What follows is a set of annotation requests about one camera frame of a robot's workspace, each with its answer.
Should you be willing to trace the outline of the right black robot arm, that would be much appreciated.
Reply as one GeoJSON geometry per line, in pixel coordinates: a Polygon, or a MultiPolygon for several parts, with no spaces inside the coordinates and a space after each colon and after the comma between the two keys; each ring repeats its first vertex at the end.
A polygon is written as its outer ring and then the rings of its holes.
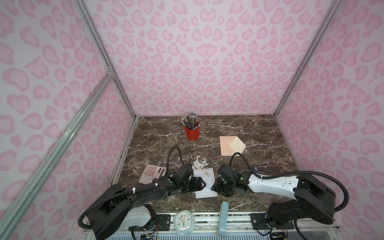
{"type": "Polygon", "coordinates": [[[289,221],[312,219],[331,225],[334,214],[344,209],[350,200],[347,188],[337,179],[320,172],[296,171],[275,176],[260,175],[255,171],[235,171],[230,165],[218,169],[218,178],[212,191],[226,197],[245,193],[267,193],[289,198],[284,203],[272,203],[265,223],[272,227],[289,221]],[[336,205],[336,193],[318,180],[322,177],[334,182],[343,192],[344,199],[336,205]]]}

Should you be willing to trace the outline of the white letter paper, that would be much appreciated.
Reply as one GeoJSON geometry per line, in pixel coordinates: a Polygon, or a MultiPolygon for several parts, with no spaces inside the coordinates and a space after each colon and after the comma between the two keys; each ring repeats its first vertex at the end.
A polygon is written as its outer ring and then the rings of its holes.
{"type": "Polygon", "coordinates": [[[201,177],[206,184],[203,190],[195,192],[196,199],[215,198],[218,196],[218,193],[211,190],[215,183],[215,174],[213,168],[194,169],[194,176],[201,177]]]}

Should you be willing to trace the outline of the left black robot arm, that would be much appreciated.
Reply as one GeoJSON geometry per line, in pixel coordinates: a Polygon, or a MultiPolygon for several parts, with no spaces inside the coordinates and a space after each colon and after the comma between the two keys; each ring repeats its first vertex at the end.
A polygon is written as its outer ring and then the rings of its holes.
{"type": "Polygon", "coordinates": [[[105,240],[119,229],[130,210],[150,201],[201,191],[205,187],[204,180],[194,176],[191,164],[184,164],[175,173],[154,179],[147,185],[128,189],[115,184],[80,215],[78,225],[92,230],[97,240],[105,240]]]}

